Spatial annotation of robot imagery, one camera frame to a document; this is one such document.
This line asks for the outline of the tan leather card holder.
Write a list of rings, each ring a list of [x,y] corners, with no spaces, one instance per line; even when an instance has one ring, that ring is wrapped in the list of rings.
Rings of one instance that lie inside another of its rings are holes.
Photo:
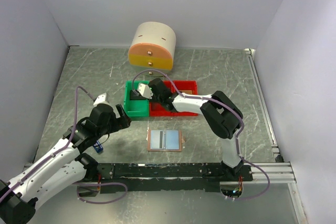
[[[182,132],[179,130],[162,130],[165,131],[165,149],[164,150],[152,150],[150,149],[150,133],[153,130],[148,131],[147,136],[147,150],[149,152],[181,152],[182,151]]]

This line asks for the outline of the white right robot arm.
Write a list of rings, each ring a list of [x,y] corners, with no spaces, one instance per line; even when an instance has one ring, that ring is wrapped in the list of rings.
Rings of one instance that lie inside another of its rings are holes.
[[[221,91],[209,95],[191,95],[174,92],[156,78],[149,82],[152,100],[167,111],[174,113],[196,113],[202,115],[213,133],[222,140],[223,176],[230,181],[241,174],[244,164],[240,156],[238,136],[244,129],[243,114]]]

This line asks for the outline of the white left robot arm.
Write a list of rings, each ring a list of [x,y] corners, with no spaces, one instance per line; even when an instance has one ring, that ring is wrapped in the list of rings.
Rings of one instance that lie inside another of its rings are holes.
[[[121,105],[96,105],[71,126],[42,158],[8,182],[1,181],[1,219],[28,223],[36,210],[69,185],[98,177],[98,162],[86,153],[104,135],[130,126]]]

